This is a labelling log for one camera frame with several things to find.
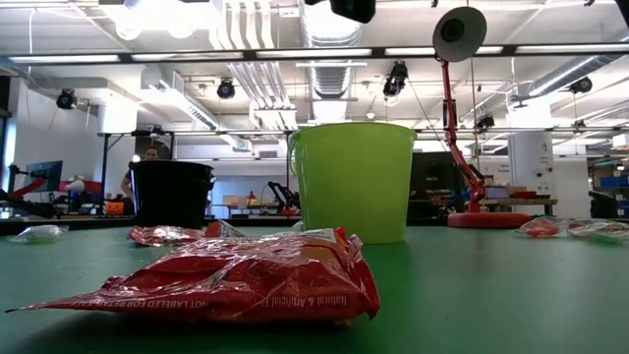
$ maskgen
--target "green plastic bucket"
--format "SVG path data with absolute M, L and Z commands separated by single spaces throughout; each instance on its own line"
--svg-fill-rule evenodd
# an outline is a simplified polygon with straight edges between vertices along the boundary
M 403 241 L 415 137 L 381 123 L 294 133 L 289 153 L 306 229 L 345 227 L 368 244 Z

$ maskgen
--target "ceiling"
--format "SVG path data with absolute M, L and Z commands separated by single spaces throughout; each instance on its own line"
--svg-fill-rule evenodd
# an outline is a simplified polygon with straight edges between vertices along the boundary
M 0 8 L 17 1 L 0 1 Z M 429 0 L 381 1 L 372 21 L 364 26 L 363 46 L 431 45 L 432 30 L 437 21 L 451 8 L 465 5 L 464 1 L 439 1 L 436 9 Z M 486 44 L 504 43 L 559 43 L 614 41 L 626 25 L 613 1 L 598 0 L 591 7 L 583 1 L 568 0 L 471 0 L 470 6 L 479 8 L 487 19 Z M 120 52 L 211 50 L 207 30 L 197 30 L 190 37 L 176 39 L 164 30 L 144 31 L 137 39 L 125 41 L 117 38 L 115 23 L 103 18 L 95 1 L 74 1 L 76 7 L 39 8 L 33 12 L 22 9 L 0 11 L 0 53 L 29 53 L 29 18 L 32 19 L 32 52 Z M 272 1 L 273 40 L 278 47 L 302 46 L 300 21 L 294 16 L 295 1 Z M 451 65 L 454 98 L 460 115 L 470 111 L 474 103 L 481 102 L 505 84 L 514 80 L 525 85 L 551 72 L 569 57 L 518 57 L 475 59 Z M 295 62 L 280 62 L 283 81 L 291 102 L 297 109 L 297 122 L 312 119 L 312 97 L 307 72 L 295 67 Z M 387 106 L 382 96 L 383 79 L 390 71 L 392 60 L 370 60 L 367 67 L 354 71 L 346 119 L 374 120 L 414 128 L 425 128 L 430 123 L 440 126 L 443 89 L 437 62 L 429 59 L 407 60 L 410 85 L 402 90 L 398 103 Z M 143 95 L 126 82 L 132 73 L 143 68 L 123 65 L 84 67 L 40 67 L 33 69 L 35 78 L 99 77 L 137 94 L 148 108 L 141 112 L 143 123 L 172 123 L 181 129 L 192 129 L 190 117 L 159 99 Z M 216 86 L 220 78 L 230 77 L 225 64 L 160 65 L 163 73 L 176 71 L 186 82 L 186 93 L 195 97 L 207 111 L 213 113 L 222 127 L 251 129 L 250 101 L 236 87 L 232 99 L 219 99 Z M 609 107 L 627 99 L 629 81 L 622 81 L 629 72 L 629 59 L 622 58 L 593 73 L 590 78 L 594 89 L 583 97 L 569 92 L 554 93 L 552 102 L 553 125 L 570 125 L 575 117 Z M 491 108 L 496 125 L 505 125 L 505 104 Z M 473 118 L 468 115 L 465 120 Z M 617 125 L 627 121 L 625 116 L 612 116 L 598 121 L 597 125 Z

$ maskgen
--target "person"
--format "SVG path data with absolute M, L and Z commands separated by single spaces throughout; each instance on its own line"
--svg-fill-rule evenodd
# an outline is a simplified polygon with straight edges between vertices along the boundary
M 159 149 L 157 147 L 147 147 L 143 154 L 144 161 L 152 161 L 159 159 Z M 133 191 L 131 190 L 131 170 L 129 170 L 125 177 L 122 179 L 120 189 L 125 194 L 125 197 L 131 198 Z

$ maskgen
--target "ceiling duct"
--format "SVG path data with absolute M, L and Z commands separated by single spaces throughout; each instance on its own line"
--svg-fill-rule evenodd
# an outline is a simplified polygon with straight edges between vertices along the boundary
M 629 35 L 625 32 L 624 35 L 616 39 L 615 41 L 629 42 Z M 543 96 L 568 87 L 577 80 L 585 78 L 596 70 L 615 62 L 623 56 L 622 54 L 611 54 L 576 57 L 541 79 L 532 82 L 528 87 L 529 96 L 519 98 L 527 99 Z
M 316 5 L 306 5 L 300 1 L 302 36 L 304 44 L 310 48 L 355 47 L 361 40 L 363 26 L 352 20 L 342 18 L 330 10 L 327 1 Z M 348 61 L 326 61 L 348 63 Z M 340 101 L 351 84 L 351 68 L 311 68 L 310 82 L 313 98 L 322 101 L 313 102 L 314 118 L 320 122 L 333 122 L 345 119 L 347 102 Z

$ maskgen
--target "black trash can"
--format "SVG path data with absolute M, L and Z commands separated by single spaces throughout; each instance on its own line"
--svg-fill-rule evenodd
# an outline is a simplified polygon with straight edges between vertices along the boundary
M 131 165 L 138 226 L 204 227 L 212 167 L 192 162 L 156 160 Z

